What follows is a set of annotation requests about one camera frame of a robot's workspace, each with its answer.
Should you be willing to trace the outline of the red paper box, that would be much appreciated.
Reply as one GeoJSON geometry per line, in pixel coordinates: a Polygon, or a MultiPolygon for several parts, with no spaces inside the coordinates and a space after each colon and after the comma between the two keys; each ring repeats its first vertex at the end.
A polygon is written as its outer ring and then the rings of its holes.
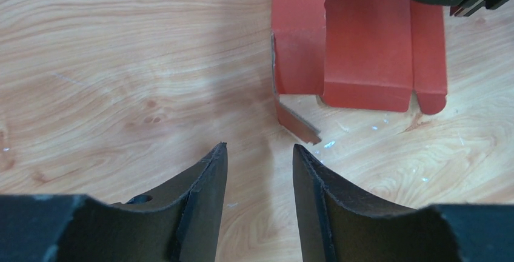
{"type": "Polygon", "coordinates": [[[272,0],[272,72],[280,125],[307,143],[320,131],[281,102],[426,115],[447,104],[444,10],[412,0],[272,0]]]}

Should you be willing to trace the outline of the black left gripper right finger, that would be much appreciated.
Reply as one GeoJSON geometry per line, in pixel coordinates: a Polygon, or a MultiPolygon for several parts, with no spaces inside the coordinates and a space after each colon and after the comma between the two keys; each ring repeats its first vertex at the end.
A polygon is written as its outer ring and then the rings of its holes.
{"type": "Polygon", "coordinates": [[[412,209],[353,184],[293,147],[304,261],[512,261],[511,204],[412,209]]]}

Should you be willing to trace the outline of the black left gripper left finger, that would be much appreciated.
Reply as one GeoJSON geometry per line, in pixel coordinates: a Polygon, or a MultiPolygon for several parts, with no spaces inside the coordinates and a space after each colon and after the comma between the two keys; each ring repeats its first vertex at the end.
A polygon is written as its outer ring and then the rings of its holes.
{"type": "Polygon", "coordinates": [[[2,195],[2,261],[213,261],[225,143],[126,203],[88,195],[2,195]]]}

